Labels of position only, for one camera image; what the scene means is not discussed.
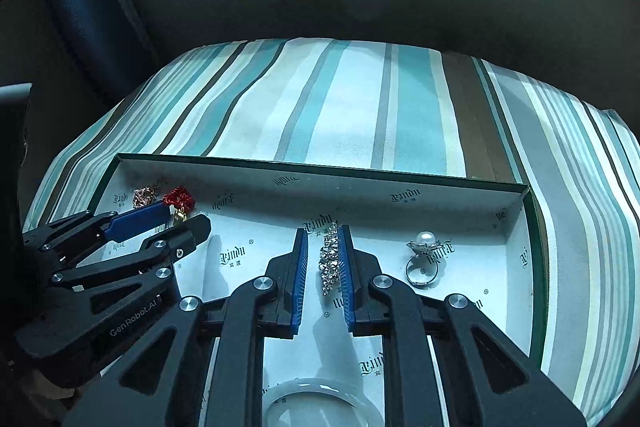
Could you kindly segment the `person's left hand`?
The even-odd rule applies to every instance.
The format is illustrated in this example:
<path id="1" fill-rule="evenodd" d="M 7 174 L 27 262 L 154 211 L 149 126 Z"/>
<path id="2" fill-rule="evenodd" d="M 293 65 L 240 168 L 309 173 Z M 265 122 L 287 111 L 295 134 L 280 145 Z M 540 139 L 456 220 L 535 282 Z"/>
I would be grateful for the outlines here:
<path id="1" fill-rule="evenodd" d="M 26 393 L 27 399 L 43 416 L 55 417 L 55 409 L 62 400 L 73 398 L 75 388 L 61 388 L 52 384 L 35 369 L 20 378 L 20 387 Z"/>

